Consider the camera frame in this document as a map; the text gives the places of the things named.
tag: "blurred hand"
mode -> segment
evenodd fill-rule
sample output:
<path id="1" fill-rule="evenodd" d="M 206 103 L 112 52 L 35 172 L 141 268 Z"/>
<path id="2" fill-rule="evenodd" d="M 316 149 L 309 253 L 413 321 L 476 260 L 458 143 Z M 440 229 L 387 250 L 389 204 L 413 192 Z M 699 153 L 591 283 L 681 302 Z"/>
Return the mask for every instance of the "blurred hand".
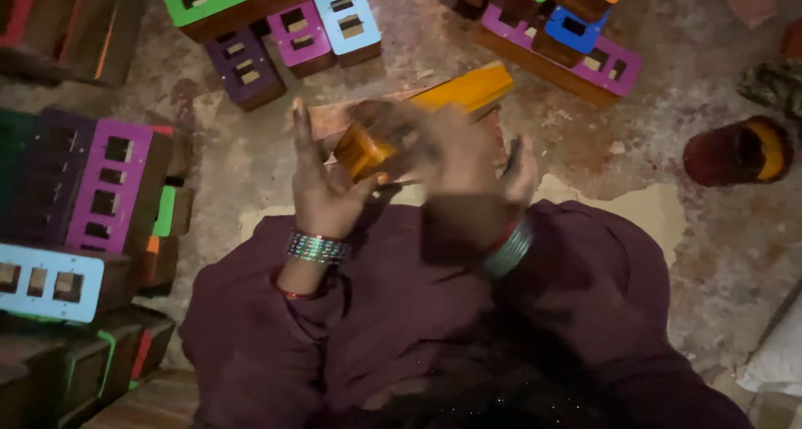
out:
<path id="1" fill-rule="evenodd" d="M 374 174 L 356 185 L 338 165 L 327 169 L 328 155 L 312 140 L 312 126 L 306 105 L 300 98 L 293 103 L 297 166 L 293 176 L 295 216 L 299 229 L 312 235 L 343 239 L 353 230 L 366 199 L 386 174 Z"/>

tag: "silver bangle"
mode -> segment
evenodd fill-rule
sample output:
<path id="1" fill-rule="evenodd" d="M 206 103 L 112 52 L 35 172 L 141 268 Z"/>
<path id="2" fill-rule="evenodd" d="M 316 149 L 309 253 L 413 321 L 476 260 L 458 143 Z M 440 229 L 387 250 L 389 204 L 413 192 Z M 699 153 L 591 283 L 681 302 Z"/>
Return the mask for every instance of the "silver bangle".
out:
<path id="1" fill-rule="evenodd" d="M 498 280 L 506 276 L 526 255 L 535 235 L 529 228 L 526 218 L 521 218 L 512 235 L 492 253 L 482 264 L 482 269 L 490 277 Z"/>

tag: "red painted edge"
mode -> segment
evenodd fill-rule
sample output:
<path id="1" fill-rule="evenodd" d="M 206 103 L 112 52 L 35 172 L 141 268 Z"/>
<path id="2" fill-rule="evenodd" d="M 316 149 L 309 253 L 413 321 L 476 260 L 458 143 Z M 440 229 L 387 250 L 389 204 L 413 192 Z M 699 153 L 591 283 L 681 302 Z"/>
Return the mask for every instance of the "red painted edge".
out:
<path id="1" fill-rule="evenodd" d="M 147 352 L 150 351 L 150 344 L 153 340 L 153 334 L 149 329 L 145 329 L 142 332 L 142 342 L 140 342 L 140 348 L 136 351 L 136 361 L 134 362 L 134 367 L 131 370 L 131 380 L 136 380 L 140 378 L 140 374 L 142 374 L 142 367 L 145 366 L 145 359 L 147 358 Z"/>
<path id="2" fill-rule="evenodd" d="M 34 0 L 14 0 L 11 18 L 5 25 L 5 34 L 0 37 L 0 46 L 11 47 L 19 44 L 25 34 L 25 25 L 33 7 Z"/>

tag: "paint container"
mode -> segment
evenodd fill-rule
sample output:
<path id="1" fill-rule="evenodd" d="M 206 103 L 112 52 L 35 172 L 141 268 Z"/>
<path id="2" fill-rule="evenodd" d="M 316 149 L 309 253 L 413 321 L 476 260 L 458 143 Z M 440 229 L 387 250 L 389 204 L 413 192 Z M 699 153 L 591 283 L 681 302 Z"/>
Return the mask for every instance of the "paint container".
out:
<path id="1" fill-rule="evenodd" d="M 683 160 L 690 178 L 714 187 L 775 182 L 787 174 L 793 154 L 783 127 L 754 116 L 692 137 Z"/>

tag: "hand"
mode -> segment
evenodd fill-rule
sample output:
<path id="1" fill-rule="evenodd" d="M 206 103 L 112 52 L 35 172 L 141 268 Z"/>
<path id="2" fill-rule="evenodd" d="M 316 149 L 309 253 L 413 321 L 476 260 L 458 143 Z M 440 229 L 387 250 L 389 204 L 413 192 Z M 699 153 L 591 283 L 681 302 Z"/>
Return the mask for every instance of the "hand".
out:
<path id="1" fill-rule="evenodd" d="M 338 165 L 323 166 L 321 148 L 312 140 L 309 112 L 300 98 L 293 103 L 297 167 L 293 176 L 295 217 L 299 229 L 312 235 L 343 239 L 353 230 L 366 199 L 386 174 L 374 174 L 354 185 Z"/>
<path id="2" fill-rule="evenodd" d="M 487 248 L 532 199 L 537 164 L 531 138 L 516 140 L 506 172 L 496 178 L 490 134 L 456 108 L 438 110 L 419 129 L 417 166 L 427 205 L 476 247 Z"/>

